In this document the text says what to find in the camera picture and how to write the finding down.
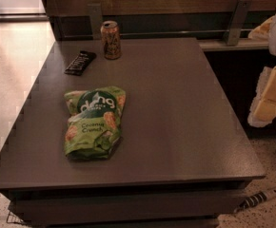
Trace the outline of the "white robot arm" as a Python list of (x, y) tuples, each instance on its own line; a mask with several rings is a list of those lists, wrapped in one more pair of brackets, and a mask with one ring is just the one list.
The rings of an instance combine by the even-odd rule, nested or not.
[[(269, 53), (276, 56), (276, 14), (265, 20), (248, 35), (252, 40), (267, 40)], [(276, 118), (276, 66), (265, 66), (256, 86), (247, 122), (253, 127), (265, 127)]]

